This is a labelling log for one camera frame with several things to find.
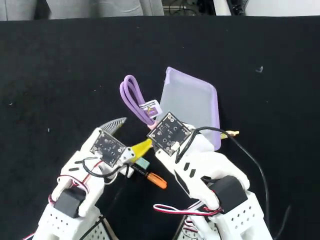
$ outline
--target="robotic hand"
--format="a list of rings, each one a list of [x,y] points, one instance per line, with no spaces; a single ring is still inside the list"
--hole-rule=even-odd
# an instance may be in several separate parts
[[[125,120],[120,118],[97,127],[64,165],[33,240],[116,239],[105,228],[108,223],[95,204],[108,184],[104,178],[115,180],[118,172],[129,178],[134,172],[127,165],[136,156],[132,148],[111,136]]]
[[[179,240],[271,240],[259,202],[255,194],[248,191],[247,176],[226,156],[214,152],[214,146],[202,134],[192,139],[194,130],[168,113],[149,133],[154,145],[159,147],[155,156],[175,176],[186,194],[199,200],[185,211],[162,204],[155,204],[154,209],[190,215],[189,222],[185,222],[178,234]],[[204,205],[212,215],[200,211]]]

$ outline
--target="black cable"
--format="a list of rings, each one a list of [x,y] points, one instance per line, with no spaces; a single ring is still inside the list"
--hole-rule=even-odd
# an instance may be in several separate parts
[[[288,220],[288,217],[289,217],[289,214],[291,212],[291,205],[289,205],[286,210],[285,210],[285,213],[284,213],[284,217],[283,217],[283,220],[282,220],[282,225],[278,231],[278,233],[276,234],[276,236],[273,238],[273,240],[278,240],[278,238],[280,238],[282,232],[284,231],[285,229],[285,225],[286,225],[286,222]]]
[[[4,8],[5,8],[5,18],[8,21],[8,8],[7,8],[7,0],[4,0]]]
[[[86,163],[85,163],[85,160],[89,160],[89,159],[97,159],[96,157],[86,157],[85,159],[82,160],[82,166],[83,166],[83,169],[90,175],[94,176],[94,177],[97,177],[97,178],[108,178],[112,175],[114,175],[116,172],[120,171],[121,169],[123,169],[124,167],[127,168],[127,171],[129,171],[129,165],[128,164],[124,164],[122,166],[117,166],[112,172],[109,172],[109,173],[106,173],[106,174],[98,174],[98,173],[95,173],[93,171],[91,171],[87,166],[86,166]]]
[[[86,236],[87,236],[96,226],[98,226],[100,223],[102,223],[102,221],[104,220],[104,217],[100,216],[99,218],[100,218],[99,221],[97,221],[92,227],[90,227],[89,230],[86,231],[79,240],[85,239]]]
[[[195,10],[192,10],[192,9],[190,9],[190,8],[184,8],[184,9],[176,10],[172,15],[175,15],[176,13],[179,13],[179,12],[181,12],[181,11],[184,11],[184,12],[190,11],[190,12],[193,12],[195,15],[198,15]]]
[[[203,126],[203,127],[199,127],[196,128],[194,130],[194,132],[191,135],[190,140],[188,141],[188,143],[186,144],[185,148],[181,151],[181,153],[179,154],[178,157],[176,157],[176,160],[179,162],[180,159],[182,158],[182,156],[186,153],[186,151],[189,149],[190,145],[192,144],[192,142],[194,141],[195,137],[197,134],[199,134],[200,131],[202,130],[211,130],[211,131],[217,131],[220,133],[224,133],[225,135],[228,136],[228,138],[230,138],[242,151],[244,151],[244,153],[251,158],[251,160],[254,162],[254,164],[258,167],[262,180],[263,180],[263,185],[264,185],[264,190],[265,190],[265,224],[266,226],[269,228],[269,215],[270,215],[270,210],[269,210],[269,190],[268,190],[268,184],[267,184],[267,179],[265,177],[264,171],[262,170],[262,167],[260,166],[260,164],[258,163],[258,161],[233,137],[231,136],[229,133],[227,133],[225,130],[222,130],[220,128],[216,128],[216,127],[212,127],[212,126]]]

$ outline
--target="red and white wire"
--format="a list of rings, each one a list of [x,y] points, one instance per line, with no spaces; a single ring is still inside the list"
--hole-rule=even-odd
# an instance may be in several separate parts
[[[205,212],[205,211],[198,211],[193,209],[179,210],[173,206],[168,206],[164,204],[154,204],[153,209],[157,212],[165,213],[165,214],[194,215],[194,216],[213,216],[221,212],[221,208],[218,208],[217,210],[214,210],[211,212]]]
[[[194,222],[192,220],[188,220],[188,218],[184,220],[183,230],[188,230],[194,233],[198,232],[198,228],[195,226]]]
[[[32,238],[35,234],[36,234],[36,232],[31,233],[28,236],[25,236],[22,240],[28,240],[28,239]]]
[[[56,203],[56,202],[52,199],[51,194],[48,196],[48,202],[49,202],[51,205],[53,205],[53,204]]]
[[[62,177],[66,177],[66,178],[71,179],[73,181],[73,183],[78,184],[78,186],[81,187],[85,191],[85,193],[88,195],[89,189],[87,188],[87,186],[84,183],[82,183],[81,181],[79,181],[78,179],[76,179],[74,176],[71,176],[71,175],[60,175],[60,176],[58,176],[58,178],[56,180],[59,182],[60,178],[62,178]]]

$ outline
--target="screwdriver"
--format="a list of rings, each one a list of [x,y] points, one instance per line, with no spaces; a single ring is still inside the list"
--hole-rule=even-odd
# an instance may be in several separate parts
[[[153,172],[147,172],[142,167],[140,167],[139,165],[137,165],[135,163],[132,164],[131,167],[134,170],[136,170],[137,172],[139,172],[140,174],[142,174],[143,176],[145,176],[146,179],[148,179],[150,182],[153,182],[158,187],[160,187],[162,189],[167,188],[167,182],[165,180],[163,180],[161,177],[159,177],[157,174],[155,174]]]

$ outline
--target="orange screwdriver handle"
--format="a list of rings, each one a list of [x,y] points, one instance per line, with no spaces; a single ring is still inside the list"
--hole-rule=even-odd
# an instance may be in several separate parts
[[[146,178],[162,189],[167,188],[167,182],[153,172],[150,172]]]

